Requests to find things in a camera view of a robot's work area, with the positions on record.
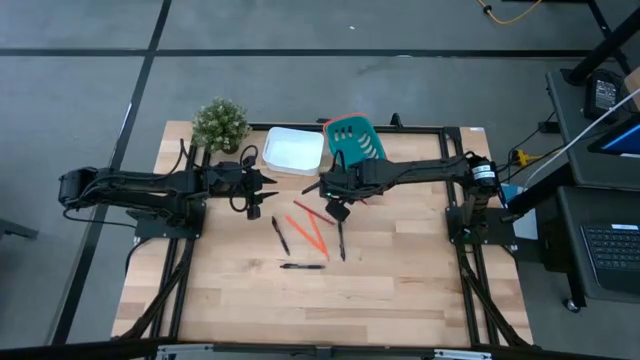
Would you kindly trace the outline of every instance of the black pen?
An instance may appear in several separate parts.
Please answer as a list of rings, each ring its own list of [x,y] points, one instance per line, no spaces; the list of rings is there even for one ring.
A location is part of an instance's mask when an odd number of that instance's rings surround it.
[[[324,265],[301,265],[301,264],[291,264],[286,263],[280,265],[282,269],[310,269],[310,270],[322,270],[324,269]]]
[[[278,236],[280,237],[280,243],[284,248],[284,252],[287,253],[287,256],[291,256],[291,253],[289,252],[289,247],[287,246],[287,242],[284,240],[284,236],[282,236],[282,232],[280,231],[280,227],[278,226],[278,222],[276,221],[275,216],[271,217],[271,224],[273,225],[273,228],[276,230],[276,232],[278,233]]]
[[[340,234],[340,257],[342,261],[347,259],[347,254],[344,251],[344,234],[342,233],[342,221],[338,221],[338,233]]]

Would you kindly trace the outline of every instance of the chair wheel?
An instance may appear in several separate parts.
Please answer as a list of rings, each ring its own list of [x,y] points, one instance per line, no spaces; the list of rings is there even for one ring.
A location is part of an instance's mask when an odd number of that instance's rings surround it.
[[[562,305],[564,305],[564,307],[567,310],[571,311],[574,314],[579,313],[580,309],[581,309],[580,307],[576,306],[576,304],[574,304],[573,300],[571,300],[571,299],[562,300]]]

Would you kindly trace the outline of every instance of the wooden tabletop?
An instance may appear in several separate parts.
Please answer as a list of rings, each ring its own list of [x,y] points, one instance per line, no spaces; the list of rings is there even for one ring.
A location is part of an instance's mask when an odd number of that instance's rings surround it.
[[[482,128],[461,128],[463,147],[488,155]],[[266,132],[254,131],[245,140],[262,148]],[[191,124],[167,122],[155,166],[166,173],[179,152],[179,140],[191,139]],[[425,134],[380,134],[392,161],[441,158],[438,137]],[[217,153],[220,160],[239,154]],[[384,196],[356,203],[344,224],[346,262],[339,256],[336,226],[317,220],[330,261],[305,240],[285,216],[313,234],[298,199],[324,213],[326,201],[317,192],[300,191],[317,177],[270,171],[261,160],[257,168],[278,181],[265,191],[262,217],[248,221],[233,212],[228,199],[207,200],[202,237],[196,241],[179,339],[201,342],[469,346],[460,275],[454,248],[448,241],[444,183],[397,186]],[[325,146],[322,168],[331,164]],[[284,233],[287,257],[271,226],[274,215]],[[158,291],[167,239],[154,239],[133,255],[113,335],[128,330]],[[531,341],[518,273],[512,258],[497,246],[483,246],[492,297],[525,340]],[[324,270],[284,270],[284,262],[317,263]],[[486,329],[475,300],[481,338]],[[162,334],[169,327],[173,299],[168,302]]]

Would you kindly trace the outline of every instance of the monitor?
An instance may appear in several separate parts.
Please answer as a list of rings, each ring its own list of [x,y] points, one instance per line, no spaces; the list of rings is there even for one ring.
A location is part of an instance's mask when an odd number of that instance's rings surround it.
[[[589,151],[640,158],[640,114],[589,145]]]

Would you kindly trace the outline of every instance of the cable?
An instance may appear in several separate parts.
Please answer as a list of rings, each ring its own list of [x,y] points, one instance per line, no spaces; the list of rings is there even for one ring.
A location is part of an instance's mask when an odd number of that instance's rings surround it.
[[[256,155],[255,155],[255,157],[256,157],[256,158],[258,157],[258,147],[257,147],[257,146],[255,146],[255,145],[249,145],[249,146],[247,146],[246,148],[244,148],[244,149],[242,150],[242,152],[240,153],[240,165],[242,165],[242,163],[244,162],[244,154],[245,154],[245,153],[247,152],[247,150],[249,150],[249,149],[254,149],[254,150],[256,151]],[[250,168],[250,167],[251,167],[251,165],[243,165],[243,166],[242,166],[242,169],[247,169],[247,168]]]
[[[171,168],[171,170],[164,174],[164,175],[160,175],[160,176],[156,176],[156,177],[136,177],[136,176],[127,176],[127,175],[107,175],[98,179],[93,180],[92,182],[89,183],[89,185],[87,185],[87,187],[85,187],[84,191],[82,192],[82,194],[80,194],[80,196],[78,196],[78,201],[82,200],[85,196],[87,196],[89,194],[89,192],[91,192],[94,188],[93,186],[101,181],[107,180],[107,179],[128,179],[128,180],[149,180],[149,181],[156,181],[156,180],[162,180],[165,179],[167,177],[169,177],[171,174],[173,174],[176,169],[178,168],[178,165],[180,165],[180,161],[182,161],[182,154],[187,155],[187,151],[185,150],[184,147],[184,139],[180,139],[180,153],[178,154],[178,160],[176,161],[176,163],[173,165],[173,167]]]
[[[546,163],[542,164],[542,166],[540,166],[539,168],[536,169],[536,171],[533,172],[533,174],[531,174],[531,176],[529,176],[529,178],[527,179],[527,181],[524,183],[524,188],[527,188],[527,185],[529,185],[529,182],[531,182],[531,180],[545,167],[547,167],[550,163],[553,162],[553,160],[557,159],[558,157],[560,157],[560,155],[564,154],[565,151],[567,151],[570,147],[573,146],[573,144],[575,144],[578,140],[580,140],[580,138],[582,136],[584,136],[584,134],[586,134],[587,132],[589,132],[589,130],[591,130],[594,126],[598,125],[602,120],[606,119],[607,116],[609,116],[609,114],[611,114],[612,112],[616,111],[619,107],[621,107],[622,105],[624,105],[624,103],[626,103],[627,101],[631,100],[634,96],[640,94],[640,89],[637,89],[636,91],[634,91],[632,94],[630,94],[629,96],[627,96],[626,98],[624,98],[621,102],[617,103],[614,107],[610,108],[609,111],[607,111],[606,113],[604,113],[604,115],[600,116],[600,118],[596,121],[594,121],[591,125],[589,125],[586,129],[584,129],[584,131],[582,131],[580,133],[580,135],[576,136],[575,139],[573,139],[569,144],[567,144],[567,146],[565,146],[564,148],[562,148],[562,150],[558,151],[558,153],[556,155],[554,155],[551,159],[549,159],[549,161],[547,161]]]
[[[126,260],[126,262],[124,263],[124,275],[125,275],[125,276],[127,275],[127,272],[129,271],[129,262],[131,261],[131,256],[133,255],[133,253],[134,253],[134,252],[136,252],[136,250],[137,250],[140,246],[142,246],[142,245],[146,244],[146,243],[147,243],[147,241],[149,241],[149,239],[150,239],[150,238],[140,239],[140,241],[139,241],[137,244],[135,244],[135,245],[131,248],[131,250],[129,250],[129,253],[127,254],[127,260]]]
[[[595,133],[595,134],[591,134],[591,135],[589,135],[589,136],[587,136],[587,137],[584,137],[584,138],[582,138],[582,140],[580,140],[580,141],[588,140],[588,139],[591,139],[591,138],[593,138],[593,137],[595,137],[595,136],[604,135],[605,133],[608,133],[608,132],[609,132],[609,130],[600,131],[600,132],[597,132],[597,133]],[[521,171],[523,171],[524,169],[528,169],[528,168],[529,168],[529,166],[531,166],[531,165],[533,165],[533,164],[537,163],[538,161],[540,161],[540,160],[542,160],[542,159],[546,158],[547,156],[549,156],[549,155],[553,154],[554,152],[556,152],[556,151],[560,150],[560,148],[562,148],[563,146],[564,146],[564,145],[560,145],[560,146],[558,146],[558,147],[554,148],[553,150],[550,150],[548,153],[546,153],[546,154],[542,155],[539,159],[535,159],[535,160],[533,160],[532,162],[530,162],[530,163],[529,163],[529,165],[524,166],[524,167],[522,167],[521,169],[519,169],[518,171],[516,171],[515,173],[513,173],[513,175],[511,175],[511,178],[513,178],[513,177],[515,177],[516,175],[518,175],[518,174],[519,174]],[[507,181],[507,180],[509,180],[509,178],[502,180],[502,181],[501,181],[501,183],[504,183],[504,182],[505,182],[505,181]]]
[[[547,120],[545,120],[545,123],[548,123],[549,121],[551,121],[551,118],[553,117],[553,115],[555,115],[555,111],[553,111],[549,117],[547,118]],[[531,139],[535,134],[537,134],[540,131],[540,127],[538,126],[538,128],[531,133],[531,135],[527,136],[526,139],[522,140],[518,145],[514,146],[511,148],[511,150],[509,150],[509,154],[507,154],[507,178],[511,178],[511,164],[513,164],[513,160],[511,159],[511,153],[513,153],[513,151],[515,149],[517,149],[520,145],[526,143],[527,141],[529,141],[529,139]]]
[[[125,226],[125,227],[130,227],[132,229],[135,230],[135,226],[131,225],[131,224],[125,224],[125,223],[118,223],[118,222],[111,222],[111,221],[98,221],[98,220],[88,220],[88,219],[79,219],[79,218],[73,218],[69,215],[67,215],[67,213],[69,211],[71,211],[72,209],[66,209],[65,211],[62,212],[62,216],[65,217],[65,219],[68,220],[72,220],[72,221],[79,221],[79,222],[88,222],[88,223],[94,223],[94,224],[103,224],[103,225],[117,225],[117,226]]]
[[[514,173],[513,173],[513,174],[511,174],[511,175],[508,175],[508,177],[507,177],[506,179],[502,180],[502,181],[501,181],[501,183],[504,183],[504,182],[507,182],[507,183],[508,183],[508,181],[509,181],[509,180],[511,180],[512,178],[514,178],[516,175],[518,175],[518,174],[519,174],[520,172],[522,172],[524,169],[528,169],[528,168],[529,168],[529,166],[531,166],[531,165],[533,165],[533,164],[537,163],[538,161],[540,161],[540,160],[542,160],[542,159],[546,158],[547,156],[549,156],[549,155],[553,154],[555,151],[558,151],[558,150],[559,150],[560,148],[562,148],[563,146],[564,146],[564,145],[560,145],[560,146],[558,146],[558,147],[554,148],[553,150],[549,151],[548,153],[546,153],[546,154],[542,155],[539,159],[535,159],[535,160],[533,160],[532,162],[530,162],[530,163],[529,163],[529,165],[524,166],[524,167],[522,167],[522,168],[518,169],[518,171],[514,172]]]
[[[497,22],[500,25],[509,25],[509,24],[513,24],[514,22],[522,19],[523,17],[525,17],[529,12],[531,12],[531,10],[535,9],[536,6],[540,5],[540,3],[542,3],[542,0],[538,0],[536,1],[535,4],[531,5],[530,8],[528,8],[525,12],[523,12],[522,14],[516,16],[515,18],[511,19],[511,20],[500,20],[497,17],[495,17],[493,15],[493,12],[491,11],[491,5],[487,5],[484,3],[484,1],[482,0],[478,0],[478,2],[480,3],[480,5],[482,5],[482,10],[484,10],[484,12],[489,15],[491,17],[491,19],[493,19],[493,21]]]
[[[247,209],[249,208],[249,202],[247,201],[247,199],[245,198],[244,201],[244,206],[242,208],[237,208],[234,204],[233,204],[233,195],[235,195],[236,191],[234,189],[233,193],[231,196],[229,196],[229,206],[231,206],[231,209],[235,212],[245,212],[247,211]]]
[[[342,150],[337,150],[335,155],[333,155],[333,161],[331,162],[331,168],[329,169],[329,171],[333,171],[336,168],[336,159],[338,155],[340,155],[340,167],[342,168],[342,172],[346,173],[347,169],[345,169],[344,167],[344,153],[342,152]]]
[[[501,173],[505,170],[507,170],[507,167],[509,167],[513,162],[508,162],[506,164],[500,164],[500,165],[496,165],[496,173]]]

